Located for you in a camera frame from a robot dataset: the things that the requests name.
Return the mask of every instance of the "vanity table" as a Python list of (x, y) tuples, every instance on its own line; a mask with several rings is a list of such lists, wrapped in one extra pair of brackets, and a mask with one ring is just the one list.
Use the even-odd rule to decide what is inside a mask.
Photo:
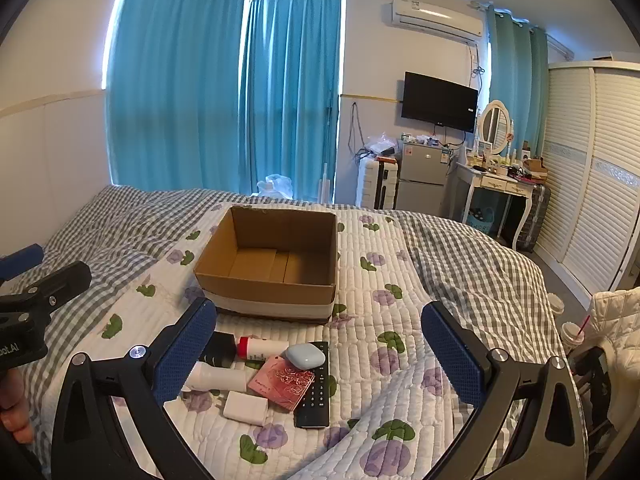
[[(527, 201), (522, 213), (522, 218), (520, 219), (520, 223), (518, 224), (518, 229), (515, 232), (513, 237), (513, 244), (511, 248), (516, 250), (516, 242), (518, 240), (518, 236), (520, 236), (520, 231), (522, 231), (522, 227), (524, 222), (526, 222), (527, 217), (529, 216), (529, 212), (531, 211), (531, 203), (532, 203), (532, 195), (534, 184), (526, 184), (525, 182), (520, 182), (515, 178), (511, 178), (508, 176), (501, 176), (492, 173), (483, 173), (482, 171), (474, 170), (472, 167), (469, 167), (461, 162), (458, 162), (458, 171), (456, 172), (458, 175), (458, 179), (469, 184), (469, 191), (466, 196), (465, 208), (462, 211), (462, 218), (460, 221), (463, 224), (466, 224), (466, 217), (469, 214), (469, 208), (471, 207), (471, 200), (474, 196), (474, 190), (478, 187), (484, 187), (485, 189), (492, 189), (494, 191), (504, 193), (508, 195), (507, 205), (504, 208), (504, 213), (502, 215), (502, 220), (500, 221), (500, 228), (498, 229), (498, 238), (500, 238), (500, 234), (502, 233), (502, 228), (504, 227), (504, 220), (507, 216), (507, 211), (509, 210), (509, 206), (511, 205), (511, 197), (512, 196), (523, 196)], [(457, 186), (454, 186), (454, 197), (451, 201), (451, 210), (450, 217), (453, 216), (453, 204), (455, 203), (455, 190)]]

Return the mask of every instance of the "tv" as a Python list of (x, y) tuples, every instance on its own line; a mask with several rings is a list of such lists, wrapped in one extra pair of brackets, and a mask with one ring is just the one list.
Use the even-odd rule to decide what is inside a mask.
[(478, 90), (428, 75), (406, 72), (402, 117), (472, 132)]

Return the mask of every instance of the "oval mirror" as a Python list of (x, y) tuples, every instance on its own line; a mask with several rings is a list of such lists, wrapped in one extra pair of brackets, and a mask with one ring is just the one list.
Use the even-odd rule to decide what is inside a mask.
[(480, 137), (492, 144), (492, 155), (498, 155), (509, 142), (511, 134), (511, 120), (509, 112), (502, 101), (491, 101), (478, 122)]

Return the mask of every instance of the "red cap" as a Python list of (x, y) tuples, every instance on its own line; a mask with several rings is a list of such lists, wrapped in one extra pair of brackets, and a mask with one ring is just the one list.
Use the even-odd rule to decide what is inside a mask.
[(247, 345), (249, 344), (249, 338), (247, 336), (242, 336), (240, 341), (238, 341), (238, 347), (236, 348), (236, 353), (238, 357), (241, 359), (246, 359)]

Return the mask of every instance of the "gray checkered sheet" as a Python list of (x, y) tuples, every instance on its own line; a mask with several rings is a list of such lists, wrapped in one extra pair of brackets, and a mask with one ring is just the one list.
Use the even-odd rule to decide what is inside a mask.
[[(14, 285), (14, 292), (22, 290), (75, 260), (87, 263), (93, 276), (88, 291), (53, 314), (46, 333), (49, 354), (24, 370), (37, 434), (35, 450), (45, 465), (50, 437), (42, 431), (38, 414), (55, 373), (127, 283), (156, 263), (217, 202), (274, 201), (203, 189), (144, 192), (107, 186), (46, 244), (43, 263)], [(518, 360), (542, 363), (551, 355), (562, 355), (542, 273), (535, 264), (457, 222), (404, 211), (385, 213), (402, 226), (427, 293), (442, 301), (463, 328), (474, 330), (488, 348), (504, 348)], [(514, 407), (513, 415), (518, 409)], [(461, 402), (454, 407), (456, 432), (471, 412), (472, 407)], [(505, 423), (486, 470), (503, 455), (514, 420), (516, 416)]]

